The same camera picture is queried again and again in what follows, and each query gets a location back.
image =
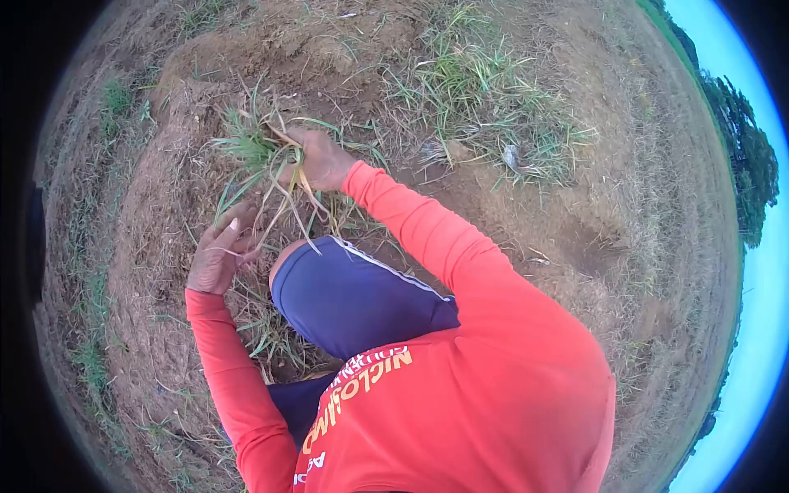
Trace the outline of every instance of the man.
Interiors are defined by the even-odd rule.
[[[337,238],[315,240],[321,255],[299,241],[273,266],[271,297],[305,339],[347,363],[267,388],[223,301],[255,256],[256,211],[224,214],[200,240],[186,309],[249,491],[598,489],[615,380],[594,337],[437,201],[320,132],[290,136],[314,189],[356,200],[456,298]]]

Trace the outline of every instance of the field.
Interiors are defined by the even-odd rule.
[[[446,292],[352,201],[324,193],[324,215],[272,187],[263,120],[322,129],[435,197],[577,316],[617,378],[603,490],[660,489],[717,392],[740,244],[703,95],[627,0],[110,5],[40,140],[36,314],[50,383],[108,480],[243,490],[185,321],[218,208],[265,204],[264,254],[226,300],[269,383],[341,363],[271,304],[268,270],[305,232]]]

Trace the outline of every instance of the red long-sleeve shirt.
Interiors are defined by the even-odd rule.
[[[249,491],[596,491],[615,380],[594,337],[436,200],[363,162],[342,191],[452,290],[460,327],[350,360],[297,450],[223,298],[187,289]]]

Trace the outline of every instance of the left hand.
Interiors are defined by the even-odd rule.
[[[233,281],[236,270],[257,259],[260,250],[252,227],[257,208],[241,202],[219,216],[216,227],[209,227],[200,238],[192,259],[186,288],[223,295]]]

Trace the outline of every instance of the right hand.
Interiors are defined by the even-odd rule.
[[[343,151],[328,135],[315,130],[290,129],[288,137],[304,148],[302,169],[315,190],[342,190],[348,172],[358,160]],[[290,183],[295,166],[282,171],[280,182]]]

